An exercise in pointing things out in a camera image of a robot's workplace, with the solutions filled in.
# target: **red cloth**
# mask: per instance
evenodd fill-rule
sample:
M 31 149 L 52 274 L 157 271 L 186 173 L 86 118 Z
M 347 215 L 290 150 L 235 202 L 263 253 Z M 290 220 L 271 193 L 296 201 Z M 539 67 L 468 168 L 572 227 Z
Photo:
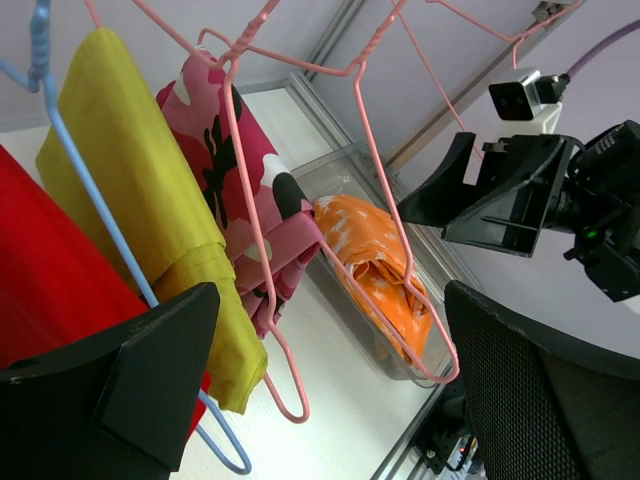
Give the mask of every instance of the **red cloth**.
M 0 369 L 147 310 L 1 145 L 0 228 Z M 198 400 L 190 433 L 204 411 Z

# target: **black mesh pad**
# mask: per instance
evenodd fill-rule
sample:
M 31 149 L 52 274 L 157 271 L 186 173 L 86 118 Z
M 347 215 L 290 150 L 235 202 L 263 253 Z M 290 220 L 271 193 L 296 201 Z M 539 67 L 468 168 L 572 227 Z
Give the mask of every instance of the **black mesh pad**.
M 445 291 L 447 319 L 488 477 L 589 478 L 537 348 L 505 327 L 495 304 L 487 300 L 458 282 Z

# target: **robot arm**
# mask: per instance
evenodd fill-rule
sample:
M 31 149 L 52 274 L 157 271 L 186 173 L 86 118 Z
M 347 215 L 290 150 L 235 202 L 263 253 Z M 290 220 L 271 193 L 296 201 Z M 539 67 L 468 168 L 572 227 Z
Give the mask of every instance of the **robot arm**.
M 627 120 L 586 145 L 553 134 L 568 78 L 562 86 L 562 76 L 520 73 L 490 87 L 504 136 L 484 145 L 477 183 L 463 182 L 475 135 L 459 133 L 434 174 L 399 203 L 400 217 L 442 228 L 451 242 L 525 257 L 543 229 L 570 233 L 565 259 L 579 261 L 604 294 L 614 302 L 640 295 L 640 125 Z

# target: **pink camouflage cloth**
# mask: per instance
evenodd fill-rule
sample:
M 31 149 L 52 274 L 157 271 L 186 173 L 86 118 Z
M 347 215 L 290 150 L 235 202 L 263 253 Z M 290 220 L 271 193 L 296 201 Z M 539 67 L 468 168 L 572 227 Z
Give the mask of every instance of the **pink camouflage cloth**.
M 236 287 L 258 335 L 264 337 L 267 290 L 229 131 L 222 91 L 225 76 L 223 70 L 209 70 L 190 56 L 178 79 L 156 100 L 226 239 Z M 322 233 L 311 204 L 235 88 L 233 103 L 276 287 L 277 320 L 318 252 Z

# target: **camera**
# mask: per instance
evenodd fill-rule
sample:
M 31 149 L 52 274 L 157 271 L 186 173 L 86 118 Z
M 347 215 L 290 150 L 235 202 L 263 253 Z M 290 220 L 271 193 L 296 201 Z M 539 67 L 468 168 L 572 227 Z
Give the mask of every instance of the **camera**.
M 529 122 L 544 105 L 561 101 L 569 82 L 566 74 L 542 76 L 538 69 L 520 68 L 489 85 L 489 94 L 502 120 Z

